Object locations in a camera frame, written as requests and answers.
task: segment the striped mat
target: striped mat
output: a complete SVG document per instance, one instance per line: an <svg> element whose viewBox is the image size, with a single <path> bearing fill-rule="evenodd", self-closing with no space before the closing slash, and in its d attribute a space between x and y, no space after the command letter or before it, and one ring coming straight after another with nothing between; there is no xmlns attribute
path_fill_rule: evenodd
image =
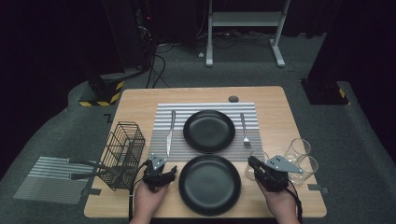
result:
<svg viewBox="0 0 396 224"><path fill-rule="evenodd" d="M67 163L66 159L40 157L14 199L77 204L88 179L71 180L70 173L90 173L91 166Z"/></svg>
<svg viewBox="0 0 396 224"><path fill-rule="evenodd" d="M166 136L170 130L172 120L171 111L175 110L175 127L170 156L167 159L169 161L189 161L196 156L203 155L203 153L196 151L187 144L183 136L183 127L186 120L192 114L205 109L218 110L224 113L233 121L235 126L235 138L228 147L217 152L216 155L224 157L229 161L247 161L251 150L262 150L262 140L254 103L158 104L149 153L167 158ZM244 146L244 131L240 113L244 113L245 115L247 137L250 140L251 147Z"/></svg>

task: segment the metal stand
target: metal stand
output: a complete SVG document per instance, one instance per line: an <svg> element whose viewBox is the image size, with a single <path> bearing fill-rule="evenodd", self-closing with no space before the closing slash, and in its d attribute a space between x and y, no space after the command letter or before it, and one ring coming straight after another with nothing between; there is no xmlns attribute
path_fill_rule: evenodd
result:
<svg viewBox="0 0 396 224"><path fill-rule="evenodd" d="M276 57L277 65L279 67L285 66L278 43L288 14L290 0L286 0L282 11L276 12L213 12L212 2L213 0L209 0L206 46L207 67L213 66L212 29L214 26L276 26L276 37L275 39L270 39L270 44Z"/></svg>

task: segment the wire basket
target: wire basket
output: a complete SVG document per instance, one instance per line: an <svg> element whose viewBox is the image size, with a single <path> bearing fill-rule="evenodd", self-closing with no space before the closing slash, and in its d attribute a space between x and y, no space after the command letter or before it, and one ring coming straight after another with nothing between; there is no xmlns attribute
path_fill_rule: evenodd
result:
<svg viewBox="0 0 396 224"><path fill-rule="evenodd" d="M130 189L133 186L137 167L146 143L135 122L120 121L114 132L110 132L102 164L116 172L99 177L113 190Z"/></svg>

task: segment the yellow black tape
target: yellow black tape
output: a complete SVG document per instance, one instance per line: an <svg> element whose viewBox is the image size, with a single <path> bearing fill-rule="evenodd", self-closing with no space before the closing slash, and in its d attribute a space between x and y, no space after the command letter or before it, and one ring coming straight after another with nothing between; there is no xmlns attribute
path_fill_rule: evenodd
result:
<svg viewBox="0 0 396 224"><path fill-rule="evenodd" d="M346 94L344 93L343 89L340 88L340 90L338 90L338 92L340 92L340 95L342 98L346 98Z"/></svg>
<svg viewBox="0 0 396 224"><path fill-rule="evenodd" d="M123 86L123 81L114 85L114 88L109 88L110 92L106 93L105 99L100 99L100 100L81 100L79 101L79 104L81 106L94 106L94 105L99 105L99 106L107 106L107 105L114 105L117 100L120 97L120 91Z"/></svg>

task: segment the hand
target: hand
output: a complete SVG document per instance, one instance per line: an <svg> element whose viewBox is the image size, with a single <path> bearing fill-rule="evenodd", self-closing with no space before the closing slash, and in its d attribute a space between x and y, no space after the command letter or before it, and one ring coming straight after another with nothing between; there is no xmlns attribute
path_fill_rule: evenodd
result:
<svg viewBox="0 0 396 224"><path fill-rule="evenodd" d="M285 190L281 190L280 192L270 192L258 180L256 180L256 182L259 185L262 194L265 196L268 209L274 215L279 224L300 223L296 215L296 202L288 192ZM291 184L288 185L288 189L294 194L296 193Z"/></svg>
<svg viewBox="0 0 396 224"><path fill-rule="evenodd" d="M168 185L158 188L155 193L144 182L139 183L134 192L134 218L130 224L149 224L152 216L160 207Z"/></svg>

